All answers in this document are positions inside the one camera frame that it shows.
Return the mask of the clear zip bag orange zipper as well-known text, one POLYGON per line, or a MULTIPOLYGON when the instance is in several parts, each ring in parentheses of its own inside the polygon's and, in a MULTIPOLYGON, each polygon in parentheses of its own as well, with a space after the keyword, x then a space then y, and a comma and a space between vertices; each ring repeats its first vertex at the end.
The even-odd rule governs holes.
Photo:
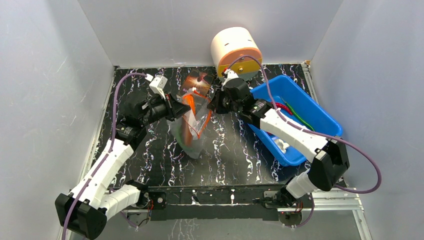
POLYGON ((188 105, 189 111, 174 121, 168 120, 167 125, 182 150, 190 158, 198 159, 205 146, 204 130, 212 115, 212 111, 208 109, 211 101, 192 87, 178 102, 188 105))

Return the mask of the long thin green bean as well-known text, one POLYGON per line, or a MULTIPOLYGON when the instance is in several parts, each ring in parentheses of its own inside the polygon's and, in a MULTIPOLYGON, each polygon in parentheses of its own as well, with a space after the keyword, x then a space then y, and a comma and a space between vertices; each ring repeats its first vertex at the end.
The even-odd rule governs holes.
POLYGON ((309 130, 315 131, 315 129, 307 121, 305 121, 286 100, 284 100, 283 98, 281 100, 284 105, 288 106, 291 109, 293 113, 292 116, 294 116, 303 126, 307 127, 309 130))

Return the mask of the green toy pepper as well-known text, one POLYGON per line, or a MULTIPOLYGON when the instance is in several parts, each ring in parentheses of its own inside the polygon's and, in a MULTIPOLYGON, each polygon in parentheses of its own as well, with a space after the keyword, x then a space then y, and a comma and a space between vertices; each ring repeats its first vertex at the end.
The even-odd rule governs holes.
POLYGON ((179 143, 183 146, 183 147, 187 147, 187 123, 185 120, 181 119, 180 123, 178 123, 176 128, 176 133, 177 133, 177 137, 178 137, 178 141, 179 143))

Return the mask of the aluminium front rail frame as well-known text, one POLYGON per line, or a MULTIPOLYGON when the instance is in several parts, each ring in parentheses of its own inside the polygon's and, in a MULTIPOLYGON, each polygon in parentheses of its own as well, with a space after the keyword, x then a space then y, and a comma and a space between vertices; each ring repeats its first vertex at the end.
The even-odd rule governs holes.
POLYGON ((261 219, 295 229, 311 218, 311 211, 351 211, 360 238, 372 237, 359 195, 336 188, 283 204, 277 185, 146 187, 131 183, 99 192, 75 189, 60 194, 54 205, 63 229, 88 240, 97 239, 118 215, 136 229, 149 220, 174 219, 261 219))

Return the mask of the blue plastic bin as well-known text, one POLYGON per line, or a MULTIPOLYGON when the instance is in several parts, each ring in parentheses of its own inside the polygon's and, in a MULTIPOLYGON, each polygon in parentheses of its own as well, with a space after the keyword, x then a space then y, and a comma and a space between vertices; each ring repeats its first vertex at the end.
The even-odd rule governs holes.
MULTIPOLYGON (((285 106, 289 105, 293 113, 299 115, 315 131, 327 135, 342 136, 342 125, 316 103, 290 77, 279 75, 270 79, 268 83, 275 102, 285 106)), ((277 136, 269 135, 266 131, 258 129, 251 124, 249 127, 280 165, 284 167, 298 166, 306 161, 306 158, 292 146, 289 146, 285 152, 281 151, 274 142, 278 138, 277 136)))

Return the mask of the white toy garlic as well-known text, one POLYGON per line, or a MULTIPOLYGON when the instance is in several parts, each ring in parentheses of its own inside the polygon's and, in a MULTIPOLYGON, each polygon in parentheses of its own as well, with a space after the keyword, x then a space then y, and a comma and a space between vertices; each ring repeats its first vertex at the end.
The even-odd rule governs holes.
POLYGON ((290 145, 287 142, 284 142, 282 139, 280 138, 276 138, 274 140, 274 143, 276 144, 276 146, 281 150, 281 152, 283 154, 285 154, 287 152, 287 149, 290 147, 290 145))

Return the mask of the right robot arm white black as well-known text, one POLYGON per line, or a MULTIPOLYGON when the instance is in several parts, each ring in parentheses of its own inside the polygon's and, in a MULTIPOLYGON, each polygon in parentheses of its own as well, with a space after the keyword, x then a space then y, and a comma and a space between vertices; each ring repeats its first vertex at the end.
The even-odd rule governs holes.
POLYGON ((264 99, 264 85, 250 89, 241 78, 229 80, 218 89, 207 105, 216 114, 237 113, 241 119, 257 129, 270 133, 300 152, 311 163, 310 168, 287 182, 281 190, 282 202, 295 207, 307 193, 330 191, 350 167, 342 139, 313 133, 291 118, 285 117, 264 99))

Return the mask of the orange toy squash slice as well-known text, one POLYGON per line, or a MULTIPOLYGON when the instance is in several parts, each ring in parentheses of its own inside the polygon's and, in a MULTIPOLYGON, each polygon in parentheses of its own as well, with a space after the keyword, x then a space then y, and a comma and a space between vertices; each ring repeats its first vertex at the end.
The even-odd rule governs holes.
POLYGON ((191 110, 183 115, 183 120, 185 120, 187 126, 187 146, 191 147, 194 141, 201 138, 210 121, 211 111, 207 108, 210 99, 197 92, 191 92, 185 94, 182 100, 191 107, 191 110))

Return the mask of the round white drawer cabinet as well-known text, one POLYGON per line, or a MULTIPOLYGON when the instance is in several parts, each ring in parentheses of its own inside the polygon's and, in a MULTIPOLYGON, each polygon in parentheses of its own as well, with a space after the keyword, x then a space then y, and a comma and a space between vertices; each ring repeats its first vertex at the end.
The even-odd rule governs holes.
POLYGON ((262 63, 263 55, 253 40, 250 32, 244 27, 230 27, 218 32, 211 41, 210 53, 220 81, 224 81, 223 72, 233 70, 240 78, 249 81, 257 75, 260 67, 255 62, 262 63))

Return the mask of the dark paperback book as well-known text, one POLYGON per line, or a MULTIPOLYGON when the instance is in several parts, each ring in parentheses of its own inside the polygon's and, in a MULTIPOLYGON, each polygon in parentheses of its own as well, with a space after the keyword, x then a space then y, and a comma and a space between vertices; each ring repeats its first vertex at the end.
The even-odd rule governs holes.
POLYGON ((214 78, 212 75, 198 70, 191 71, 181 85, 178 95, 181 97, 189 90, 195 88, 195 91, 200 95, 206 96, 210 91, 211 84, 214 78))

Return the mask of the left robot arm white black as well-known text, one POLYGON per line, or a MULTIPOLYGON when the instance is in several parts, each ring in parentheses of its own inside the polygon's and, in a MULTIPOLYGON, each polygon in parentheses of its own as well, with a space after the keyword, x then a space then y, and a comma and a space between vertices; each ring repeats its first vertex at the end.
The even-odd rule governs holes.
POLYGON ((88 173, 68 194, 55 200, 63 238, 68 230, 87 240, 96 239, 107 221, 129 206, 145 208, 150 201, 148 187, 129 180, 107 194, 122 165, 133 155, 147 135, 147 127, 161 119, 174 121, 191 110, 172 95, 154 94, 151 99, 130 99, 112 125, 112 136, 88 173))

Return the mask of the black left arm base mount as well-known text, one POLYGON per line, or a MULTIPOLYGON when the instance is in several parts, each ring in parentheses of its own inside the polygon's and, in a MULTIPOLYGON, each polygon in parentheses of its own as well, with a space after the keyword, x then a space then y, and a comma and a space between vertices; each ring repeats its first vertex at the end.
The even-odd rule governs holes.
POLYGON ((157 191, 132 191, 128 197, 118 200, 117 212, 126 210, 146 210, 149 214, 153 210, 164 210, 167 205, 167 194, 157 191))

